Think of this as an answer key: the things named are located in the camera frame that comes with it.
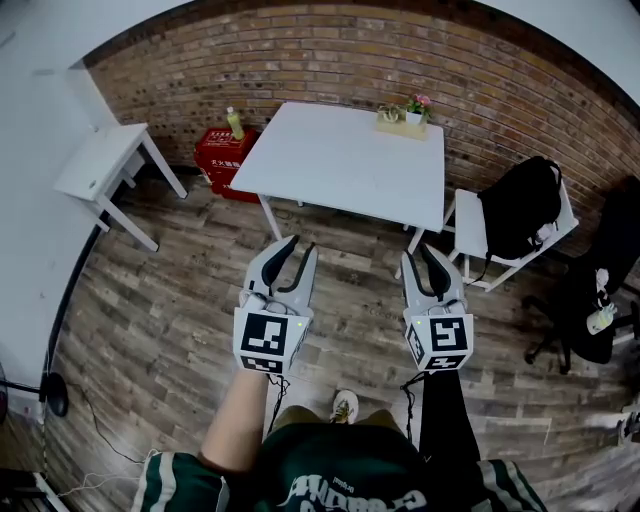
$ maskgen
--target black office chair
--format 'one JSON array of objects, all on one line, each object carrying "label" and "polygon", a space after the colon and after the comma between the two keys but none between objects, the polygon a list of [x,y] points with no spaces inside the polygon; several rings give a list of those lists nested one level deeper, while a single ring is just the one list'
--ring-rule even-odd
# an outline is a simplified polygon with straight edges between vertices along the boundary
[{"label": "black office chair", "polygon": [[633,325],[634,338],[640,338],[640,316],[635,302],[631,303],[631,314],[616,318],[596,335],[591,335],[586,326],[587,317],[597,309],[596,271],[600,268],[609,271],[606,290],[613,294],[640,257],[639,233],[640,181],[628,177],[610,192],[591,248],[571,263],[549,301],[545,303],[533,296],[522,301],[523,308],[535,306],[553,322],[542,343],[525,355],[527,363],[533,364],[543,348],[560,339],[565,355],[560,373],[566,375],[571,369],[572,350],[587,361],[606,364],[611,359],[616,329]]}]

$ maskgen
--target black cable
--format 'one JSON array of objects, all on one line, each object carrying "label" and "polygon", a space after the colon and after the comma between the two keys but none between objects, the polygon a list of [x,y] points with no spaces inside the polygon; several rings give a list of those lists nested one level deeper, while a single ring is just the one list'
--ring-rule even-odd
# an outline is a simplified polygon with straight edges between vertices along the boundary
[{"label": "black cable", "polygon": [[492,254],[490,252],[487,251],[487,256],[484,259],[484,270],[482,271],[482,274],[480,274],[480,277],[476,277],[473,281],[471,281],[470,283],[467,283],[464,285],[465,288],[468,288],[469,286],[471,286],[472,284],[477,283],[478,281],[482,280],[482,278],[484,277],[484,275],[487,273],[487,269],[489,268],[489,263],[491,263],[491,256]]},{"label": "black cable", "polygon": [[79,384],[67,384],[68,386],[73,386],[76,387],[80,390],[80,394],[82,395],[82,398],[85,402],[87,402],[87,404],[89,405],[89,409],[91,410],[91,415],[93,416],[93,424],[96,427],[96,432],[98,433],[98,435],[104,440],[105,443],[107,443],[109,445],[109,448],[111,448],[115,453],[117,453],[118,455],[120,455],[121,457],[124,457],[125,459],[134,462],[135,464],[142,464],[144,463],[144,460],[135,460],[132,459],[131,457],[129,457],[128,455],[125,455],[124,453],[120,453],[118,450],[116,450],[113,445],[109,442],[109,440],[102,434],[102,432],[100,432],[100,428],[98,427],[98,417],[96,416],[96,413],[93,409],[93,404],[91,403],[91,401],[89,400],[89,397],[87,396],[86,392],[84,391],[84,389],[82,389],[82,386],[80,386]]},{"label": "black cable", "polygon": [[274,382],[272,377],[273,375],[268,375],[269,377],[269,382],[271,382],[271,384],[273,384],[274,386],[279,385],[280,386],[280,391],[278,391],[278,398],[276,399],[276,404],[273,406],[273,417],[271,418],[271,423],[269,424],[269,430],[267,431],[267,434],[270,434],[271,431],[273,430],[273,424],[276,421],[276,416],[278,416],[278,411],[280,410],[280,406],[282,405],[282,399],[284,398],[284,396],[287,394],[287,390],[289,389],[289,386],[291,385],[291,383],[285,379],[282,375],[278,375],[278,377],[280,378],[280,383],[278,383],[277,381]]},{"label": "black cable", "polygon": [[409,406],[407,408],[407,439],[409,439],[410,443],[413,443],[413,438],[411,436],[411,420],[413,419],[413,404],[416,402],[416,395],[413,391],[409,390],[409,386],[424,380],[425,377],[425,372],[418,372],[415,377],[400,386],[400,389],[404,391],[405,395],[407,395],[407,400],[409,401]]},{"label": "black cable", "polygon": [[462,307],[464,307],[465,311],[467,310],[467,300],[466,299],[451,299],[450,301],[448,301],[444,305],[442,305],[442,304],[434,304],[429,309],[427,309],[427,315],[430,315],[431,314],[431,310],[434,309],[434,308],[442,308],[442,310],[445,312],[445,314],[450,313],[450,311],[447,311],[448,308],[450,308],[454,304],[458,304],[458,303],[462,304]]}]

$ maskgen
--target brick wall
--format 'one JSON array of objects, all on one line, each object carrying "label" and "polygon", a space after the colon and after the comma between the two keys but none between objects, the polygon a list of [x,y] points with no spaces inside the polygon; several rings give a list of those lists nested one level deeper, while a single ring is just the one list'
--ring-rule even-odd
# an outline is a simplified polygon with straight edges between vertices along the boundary
[{"label": "brick wall", "polygon": [[193,165],[228,105],[263,128],[286,100],[373,110],[426,93],[445,129],[449,188],[481,190],[535,154],[561,165],[581,221],[560,246],[569,254],[588,246],[611,186],[640,176],[637,107],[518,20],[465,2],[251,1],[177,8],[85,59],[118,119],[148,122],[172,163]]}]

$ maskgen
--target black backpack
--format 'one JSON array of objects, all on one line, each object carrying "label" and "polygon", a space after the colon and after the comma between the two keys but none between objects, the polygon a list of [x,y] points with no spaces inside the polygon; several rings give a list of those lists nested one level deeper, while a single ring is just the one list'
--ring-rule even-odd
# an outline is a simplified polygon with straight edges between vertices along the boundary
[{"label": "black backpack", "polygon": [[493,255],[512,260],[540,249],[535,235],[560,215],[561,183],[558,165],[534,156],[478,194],[487,232],[487,262]]}]

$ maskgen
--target red box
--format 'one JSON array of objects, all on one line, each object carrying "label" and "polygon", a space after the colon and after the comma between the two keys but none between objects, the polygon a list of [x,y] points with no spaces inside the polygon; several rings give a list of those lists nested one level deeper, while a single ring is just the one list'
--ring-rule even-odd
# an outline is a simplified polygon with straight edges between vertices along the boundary
[{"label": "red box", "polygon": [[259,203],[256,194],[239,192],[229,188],[240,165],[258,140],[254,129],[245,131],[242,140],[236,140],[231,128],[210,128],[196,144],[193,159],[202,171],[214,194],[226,199]]}]

